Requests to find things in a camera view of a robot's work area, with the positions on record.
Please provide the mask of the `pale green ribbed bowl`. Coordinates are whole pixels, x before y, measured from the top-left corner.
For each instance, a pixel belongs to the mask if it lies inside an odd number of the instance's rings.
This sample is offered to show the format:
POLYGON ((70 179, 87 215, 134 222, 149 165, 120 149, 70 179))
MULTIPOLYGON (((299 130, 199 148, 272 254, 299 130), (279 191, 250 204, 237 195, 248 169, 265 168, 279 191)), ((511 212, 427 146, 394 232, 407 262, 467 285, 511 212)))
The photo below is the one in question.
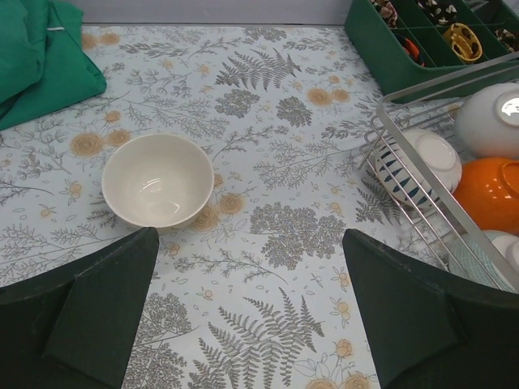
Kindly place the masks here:
MULTIPOLYGON (((518 236, 497 230, 483 232, 515 272, 518 272, 518 236)), ((449 271, 455 275, 505 292, 517 293, 490 257, 468 233, 449 247, 449 271)))

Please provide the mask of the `dark patterned scrunchie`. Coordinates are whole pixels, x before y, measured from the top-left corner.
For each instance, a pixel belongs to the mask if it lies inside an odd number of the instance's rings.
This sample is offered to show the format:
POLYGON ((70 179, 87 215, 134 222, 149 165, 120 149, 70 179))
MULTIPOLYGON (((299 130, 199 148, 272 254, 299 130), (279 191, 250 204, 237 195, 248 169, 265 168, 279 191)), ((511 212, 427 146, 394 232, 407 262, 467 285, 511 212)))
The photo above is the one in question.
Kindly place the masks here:
POLYGON ((506 28, 497 28, 494 32, 496 39, 510 53, 519 50, 519 32, 510 32, 506 28))

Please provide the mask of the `orange bowl black inside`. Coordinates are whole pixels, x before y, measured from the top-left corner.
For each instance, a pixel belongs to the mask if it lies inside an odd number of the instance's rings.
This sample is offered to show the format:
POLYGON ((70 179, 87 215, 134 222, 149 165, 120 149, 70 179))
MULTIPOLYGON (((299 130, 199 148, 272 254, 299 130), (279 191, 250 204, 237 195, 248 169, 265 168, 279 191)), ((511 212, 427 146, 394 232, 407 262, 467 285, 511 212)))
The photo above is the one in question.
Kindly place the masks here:
POLYGON ((462 165, 453 196, 481 230, 518 234, 518 162, 488 157, 462 165))

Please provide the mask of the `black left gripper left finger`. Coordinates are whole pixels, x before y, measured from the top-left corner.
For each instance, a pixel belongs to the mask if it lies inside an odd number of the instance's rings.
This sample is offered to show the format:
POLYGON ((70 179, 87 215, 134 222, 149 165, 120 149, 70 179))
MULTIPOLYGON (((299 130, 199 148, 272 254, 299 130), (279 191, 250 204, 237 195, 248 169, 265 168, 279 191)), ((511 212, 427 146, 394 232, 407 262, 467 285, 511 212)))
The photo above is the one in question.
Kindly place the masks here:
POLYGON ((1 289, 3 388, 120 388, 159 235, 143 228, 1 289))

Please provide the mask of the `green folded cloth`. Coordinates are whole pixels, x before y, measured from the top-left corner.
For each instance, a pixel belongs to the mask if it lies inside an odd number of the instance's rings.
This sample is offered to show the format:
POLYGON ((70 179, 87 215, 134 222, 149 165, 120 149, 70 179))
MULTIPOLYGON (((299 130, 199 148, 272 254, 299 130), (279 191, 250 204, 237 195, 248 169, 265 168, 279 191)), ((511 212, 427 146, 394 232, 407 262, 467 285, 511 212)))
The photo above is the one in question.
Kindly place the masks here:
POLYGON ((84 13, 69 2, 1 2, 1 129, 105 92, 85 54, 84 13))

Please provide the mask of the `white plain bowl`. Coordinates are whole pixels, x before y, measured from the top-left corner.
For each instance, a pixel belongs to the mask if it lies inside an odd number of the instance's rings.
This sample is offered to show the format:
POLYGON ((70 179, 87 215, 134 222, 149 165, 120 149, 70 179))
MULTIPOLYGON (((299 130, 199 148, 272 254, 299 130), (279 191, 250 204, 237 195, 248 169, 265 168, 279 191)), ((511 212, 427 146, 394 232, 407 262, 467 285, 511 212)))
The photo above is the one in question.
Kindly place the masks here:
POLYGON ((467 98, 454 132, 476 158, 518 158, 518 84, 498 83, 467 98))

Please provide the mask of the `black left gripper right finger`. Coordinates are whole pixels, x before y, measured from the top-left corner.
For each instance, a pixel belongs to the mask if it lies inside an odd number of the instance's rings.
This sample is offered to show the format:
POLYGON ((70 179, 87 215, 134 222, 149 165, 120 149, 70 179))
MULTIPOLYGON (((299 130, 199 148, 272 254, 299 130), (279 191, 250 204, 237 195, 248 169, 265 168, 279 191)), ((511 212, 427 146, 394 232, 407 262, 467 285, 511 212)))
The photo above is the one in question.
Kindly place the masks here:
POLYGON ((516 388, 518 296, 357 229, 342 245, 382 388, 516 388))

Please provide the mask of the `pink black scrunchie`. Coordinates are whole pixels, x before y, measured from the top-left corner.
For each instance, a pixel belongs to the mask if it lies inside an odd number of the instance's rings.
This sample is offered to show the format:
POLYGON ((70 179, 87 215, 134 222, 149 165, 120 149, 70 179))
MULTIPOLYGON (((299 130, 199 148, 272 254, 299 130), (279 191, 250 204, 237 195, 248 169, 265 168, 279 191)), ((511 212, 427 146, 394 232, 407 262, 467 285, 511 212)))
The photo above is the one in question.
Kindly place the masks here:
POLYGON ((398 13, 398 9, 388 0, 370 0, 379 17, 391 29, 404 28, 405 22, 398 13))

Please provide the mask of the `floral patterned table mat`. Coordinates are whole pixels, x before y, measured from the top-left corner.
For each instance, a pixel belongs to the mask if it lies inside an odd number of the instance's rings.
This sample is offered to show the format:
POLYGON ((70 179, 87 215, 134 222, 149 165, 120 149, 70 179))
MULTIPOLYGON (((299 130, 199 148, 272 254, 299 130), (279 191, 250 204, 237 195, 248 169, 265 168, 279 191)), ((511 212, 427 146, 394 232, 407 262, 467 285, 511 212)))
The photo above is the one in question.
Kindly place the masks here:
POLYGON ((470 280, 461 227, 396 203, 362 162, 382 99, 341 27, 87 26, 98 96, 1 111, 1 285, 124 238, 102 171, 175 134, 214 168, 194 222, 158 237, 125 388, 377 388, 341 240, 359 229, 470 280))

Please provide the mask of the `cream plain bowl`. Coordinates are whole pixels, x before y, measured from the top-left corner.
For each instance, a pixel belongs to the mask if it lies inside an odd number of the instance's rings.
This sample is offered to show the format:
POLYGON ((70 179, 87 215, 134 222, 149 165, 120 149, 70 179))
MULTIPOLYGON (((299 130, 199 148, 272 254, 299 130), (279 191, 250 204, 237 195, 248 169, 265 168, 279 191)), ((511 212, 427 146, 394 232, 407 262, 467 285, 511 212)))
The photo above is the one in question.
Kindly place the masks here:
POLYGON ((109 209, 135 227, 182 229, 208 204, 214 169, 205 151, 179 135, 150 134, 119 147, 103 169, 109 209))

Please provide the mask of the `green compartment organizer tray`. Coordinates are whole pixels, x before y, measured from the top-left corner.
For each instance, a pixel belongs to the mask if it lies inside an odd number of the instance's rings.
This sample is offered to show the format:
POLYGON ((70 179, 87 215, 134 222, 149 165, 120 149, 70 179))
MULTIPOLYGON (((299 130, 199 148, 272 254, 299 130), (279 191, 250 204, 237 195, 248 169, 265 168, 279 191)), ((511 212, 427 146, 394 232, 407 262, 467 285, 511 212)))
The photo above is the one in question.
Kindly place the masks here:
POLYGON ((405 22, 404 28, 389 28, 370 1, 354 1, 345 20, 345 32, 383 94, 456 71, 468 75, 435 83, 428 89, 398 98, 408 103, 469 96, 494 83, 517 79, 518 61, 506 60, 478 71, 476 66, 510 54, 496 39, 495 30, 518 32, 518 13, 504 1, 452 1, 457 21, 435 26, 416 1, 391 1, 405 22))

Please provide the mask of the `black white scrunchie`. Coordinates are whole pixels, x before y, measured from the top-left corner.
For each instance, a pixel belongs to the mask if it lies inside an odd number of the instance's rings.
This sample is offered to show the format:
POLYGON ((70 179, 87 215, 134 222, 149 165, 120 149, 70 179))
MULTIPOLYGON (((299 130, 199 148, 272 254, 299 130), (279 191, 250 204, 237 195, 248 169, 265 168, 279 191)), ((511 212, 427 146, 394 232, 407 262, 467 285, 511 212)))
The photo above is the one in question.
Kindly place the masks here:
POLYGON ((448 26, 457 21, 457 9, 452 1, 417 0, 416 4, 435 26, 448 26))

